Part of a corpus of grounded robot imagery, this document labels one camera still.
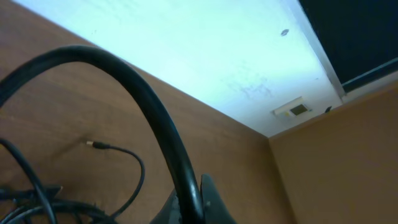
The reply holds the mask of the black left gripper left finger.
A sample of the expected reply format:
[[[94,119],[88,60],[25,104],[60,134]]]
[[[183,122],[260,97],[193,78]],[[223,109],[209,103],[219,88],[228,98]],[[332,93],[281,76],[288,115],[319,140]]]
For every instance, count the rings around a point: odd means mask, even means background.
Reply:
[[[175,189],[169,195],[160,212],[150,221],[150,224],[182,224],[182,215]]]

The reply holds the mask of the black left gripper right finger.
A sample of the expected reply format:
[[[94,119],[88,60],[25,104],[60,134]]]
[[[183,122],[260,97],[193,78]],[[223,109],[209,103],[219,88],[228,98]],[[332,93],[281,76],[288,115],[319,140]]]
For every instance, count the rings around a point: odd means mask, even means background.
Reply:
[[[201,176],[200,192],[206,224],[236,224],[208,174]]]

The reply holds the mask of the white wall outlet plate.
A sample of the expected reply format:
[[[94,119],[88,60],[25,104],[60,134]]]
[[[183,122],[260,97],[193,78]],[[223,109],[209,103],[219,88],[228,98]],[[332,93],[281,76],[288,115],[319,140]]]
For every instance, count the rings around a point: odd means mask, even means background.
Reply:
[[[311,109],[306,105],[305,100],[302,97],[298,97],[281,107],[274,109],[272,113],[280,118],[294,118],[310,111]]]

